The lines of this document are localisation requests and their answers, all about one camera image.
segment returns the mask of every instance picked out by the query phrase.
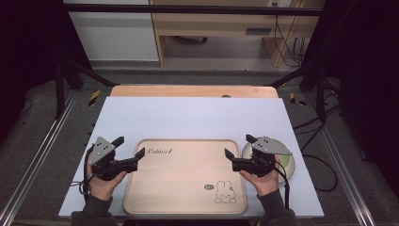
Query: person's hand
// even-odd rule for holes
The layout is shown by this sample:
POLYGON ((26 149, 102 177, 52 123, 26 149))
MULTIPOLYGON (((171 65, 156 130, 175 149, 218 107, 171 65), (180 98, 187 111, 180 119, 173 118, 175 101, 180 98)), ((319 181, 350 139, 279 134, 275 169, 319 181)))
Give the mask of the person's hand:
MULTIPOLYGON (((276 168, 279 168, 279 156, 275 154, 276 168)), ((247 171, 240 170, 240 174, 251 182, 259 196, 267 195, 277 189, 279 189, 279 173, 275 170, 271 170, 268 174, 263 177, 257 177, 250 174, 247 171)))
MULTIPOLYGON (((88 175, 91 175, 91 166, 88 165, 87 171, 88 175)), ((103 181, 97 177, 91 178, 91 180, 88 182, 90 195, 100 200, 109 201, 114 193, 115 187, 120 184, 126 174, 127 172, 123 171, 111 181, 103 181)))

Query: horizontal black bar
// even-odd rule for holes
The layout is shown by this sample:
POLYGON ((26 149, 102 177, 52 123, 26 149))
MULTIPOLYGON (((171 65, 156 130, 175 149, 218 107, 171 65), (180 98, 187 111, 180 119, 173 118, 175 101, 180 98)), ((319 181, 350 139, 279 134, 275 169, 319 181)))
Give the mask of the horizontal black bar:
POLYGON ((73 12, 135 12, 135 13, 189 13, 189 14, 241 14, 241 15, 285 15, 326 16, 339 11, 321 8, 256 8, 222 6, 171 6, 171 5, 110 5, 110 4, 52 4, 40 5, 40 9, 73 12))

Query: cartoon rabbit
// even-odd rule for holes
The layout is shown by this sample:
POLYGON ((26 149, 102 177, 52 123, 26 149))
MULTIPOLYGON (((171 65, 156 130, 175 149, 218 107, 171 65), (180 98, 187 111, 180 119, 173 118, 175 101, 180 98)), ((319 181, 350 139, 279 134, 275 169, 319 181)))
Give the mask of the cartoon rabbit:
POLYGON ((230 181, 217 182, 216 203, 236 203, 235 193, 230 181))

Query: dark sleeve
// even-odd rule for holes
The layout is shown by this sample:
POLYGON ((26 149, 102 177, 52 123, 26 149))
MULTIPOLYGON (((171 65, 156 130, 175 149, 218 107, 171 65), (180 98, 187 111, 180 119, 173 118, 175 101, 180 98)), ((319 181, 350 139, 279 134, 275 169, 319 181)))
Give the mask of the dark sleeve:
POLYGON ((286 209, 279 190, 264 196, 258 196, 261 201, 264 215, 261 217, 261 226, 292 226, 296 225, 295 213, 286 209))
POLYGON ((109 201, 89 196, 83 211, 73 212, 72 226, 117 226, 118 223, 108 212, 112 198, 109 201))

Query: white table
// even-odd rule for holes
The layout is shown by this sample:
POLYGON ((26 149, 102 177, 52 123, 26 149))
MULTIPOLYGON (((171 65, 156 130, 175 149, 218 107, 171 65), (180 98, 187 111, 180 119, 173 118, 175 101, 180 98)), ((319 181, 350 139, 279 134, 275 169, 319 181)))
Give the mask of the white table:
MULTIPOLYGON (((323 217, 322 207, 298 148, 285 106, 279 98, 107 97, 89 144, 94 143, 98 136, 111 141, 124 136, 125 142, 117 148, 116 159, 125 159, 134 155, 137 143, 145 138, 225 138, 234 140, 242 150, 247 143, 246 134, 278 139, 293 152, 295 173, 289 180, 290 207, 298 218, 323 217)), ((84 153, 74 181, 83 179, 83 160, 84 153)), ((114 216, 127 217, 123 208, 127 179, 115 190, 110 208, 114 216)), ((242 214, 196 217, 256 218, 262 215, 263 209, 256 198, 254 187, 245 181, 245 189, 247 209, 242 214)), ((283 196, 283 185, 280 185, 280 191, 283 196)), ((59 215, 69 217, 71 212, 82 210, 84 204, 78 188, 71 187, 59 215)))

